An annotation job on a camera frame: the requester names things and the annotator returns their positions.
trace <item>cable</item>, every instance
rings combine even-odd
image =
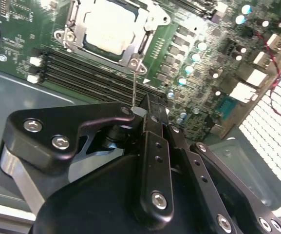
[[[262,41],[263,41],[263,43],[264,43],[264,45],[265,45],[265,47],[266,47],[266,49],[267,49],[267,51],[269,52],[269,54],[270,54],[270,57],[271,57],[271,59],[272,59],[272,62],[273,62],[273,64],[275,65],[275,67],[276,67],[276,69],[277,69],[277,78],[275,79],[275,81],[272,83],[272,85],[271,85],[271,88],[270,88],[270,107],[271,107],[271,109],[274,111],[274,113],[276,113],[277,115],[279,115],[279,116],[281,116],[281,113],[279,113],[274,107],[273,107],[273,104],[272,104],[272,94],[273,94],[273,92],[275,91],[275,89],[276,89],[276,87],[278,86],[278,84],[280,83],[280,81],[281,81],[281,71],[280,71],[280,69],[279,69],[279,66],[278,66],[278,64],[277,64],[277,62],[276,62],[276,58],[274,57],[274,55],[273,55],[273,53],[272,53],[272,51],[271,51],[271,49],[269,48],[269,45],[268,45],[268,43],[267,43],[267,41],[266,41],[266,39],[260,34],[260,33],[258,33],[258,32],[256,32],[256,35],[258,36],[258,38],[259,39],[261,39]]]

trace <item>capacitor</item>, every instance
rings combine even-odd
[[[241,9],[242,14],[248,15],[249,13],[252,12],[252,7],[250,5],[244,5]]]
[[[199,62],[199,61],[201,61],[201,56],[199,54],[195,53],[195,54],[191,55],[191,59],[193,62]]]
[[[238,45],[236,47],[236,51],[240,52],[241,54],[245,54],[247,52],[247,49],[244,46]]]
[[[186,110],[185,110],[185,109],[181,109],[181,110],[179,111],[179,116],[180,116],[180,118],[185,119],[185,118],[187,117],[187,112],[186,112]]]
[[[182,118],[180,118],[180,116],[176,117],[176,123],[177,124],[182,124],[184,122],[184,120]]]
[[[266,27],[269,26],[270,23],[269,23],[269,21],[267,21],[267,20],[258,19],[258,20],[255,21],[255,24],[256,24],[257,26],[259,26],[259,27],[264,27],[264,28],[266,28]]]
[[[242,55],[238,52],[233,52],[231,54],[231,57],[233,57],[236,61],[241,61],[242,60]]]
[[[186,66],[186,67],[185,67],[185,72],[186,72],[187,74],[191,74],[191,73],[193,72],[193,67],[190,66],[190,65]]]
[[[281,28],[281,21],[275,20],[275,21],[271,22],[271,25],[272,25],[272,27]]]
[[[194,108],[192,110],[192,113],[194,113],[195,115],[198,115],[200,113],[200,109],[199,108]]]
[[[173,91],[173,90],[170,89],[170,90],[168,91],[168,97],[169,97],[169,98],[173,98],[173,97],[174,97],[174,91]]]
[[[196,47],[199,51],[204,51],[207,49],[207,44],[204,41],[197,41]]]
[[[216,78],[219,77],[219,73],[218,73],[217,70],[210,69],[210,71],[209,71],[208,73],[209,73],[209,75],[210,75],[211,77],[213,77],[214,79],[216,79]]]
[[[240,25],[240,24],[244,24],[244,23],[245,23],[245,16],[239,15],[236,17],[236,24]]]

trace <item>screw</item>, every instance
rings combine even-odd
[[[206,152],[206,148],[203,145],[199,145],[199,149],[203,152]]]
[[[232,228],[229,223],[229,221],[223,217],[221,214],[217,215],[217,222],[219,226],[226,232],[226,233],[231,233]]]
[[[70,143],[65,136],[56,136],[52,139],[52,145],[59,150],[65,150],[69,148]]]
[[[275,220],[271,220],[272,225],[281,233],[281,226]]]
[[[156,208],[160,209],[160,210],[164,210],[167,206],[167,202],[165,197],[158,193],[158,192],[154,192],[152,193],[152,203],[155,205]]]
[[[126,115],[129,115],[130,114],[130,111],[126,108],[126,107],[122,107],[121,108],[121,111],[126,114]]]
[[[152,116],[151,116],[151,119],[152,119],[154,122],[156,122],[156,123],[159,122],[159,119],[157,118],[157,116],[152,115]]]
[[[40,122],[37,120],[27,120],[24,122],[23,127],[25,130],[32,132],[32,133],[37,133],[42,130],[43,126]]]
[[[264,220],[263,218],[259,218],[260,223],[262,224],[262,227],[267,231],[267,232],[271,232],[271,227],[269,225],[269,223],[267,223],[266,220]]]
[[[179,129],[176,126],[172,126],[171,128],[174,130],[174,132],[179,133]]]
[[[67,33],[67,40],[68,41],[74,41],[75,40],[75,35],[72,32]]]
[[[6,55],[0,55],[0,61],[1,62],[6,62],[7,61]]]

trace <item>electrolytic capacitor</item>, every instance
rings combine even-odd
[[[238,52],[233,52],[231,54],[231,57],[233,57],[236,61],[241,61],[242,60],[242,55]]]
[[[218,72],[217,70],[210,69],[210,71],[209,71],[208,73],[209,73],[209,75],[210,75],[212,78],[214,78],[214,79],[216,79],[216,78],[219,77],[219,72]]]
[[[207,49],[207,44],[203,41],[197,41],[196,42],[196,47],[199,51],[204,51]]]
[[[179,111],[179,116],[180,116],[180,118],[185,119],[185,118],[187,117],[187,112],[186,112],[186,110],[185,110],[185,109],[181,109],[181,110]]]
[[[247,49],[244,46],[237,45],[236,51],[238,51],[241,54],[245,54],[247,52]]]
[[[182,118],[180,118],[180,116],[176,117],[176,123],[177,124],[182,124],[184,122],[184,120]]]
[[[258,19],[255,21],[255,23],[257,26],[264,27],[264,28],[268,27],[270,24],[270,22],[265,19]]]

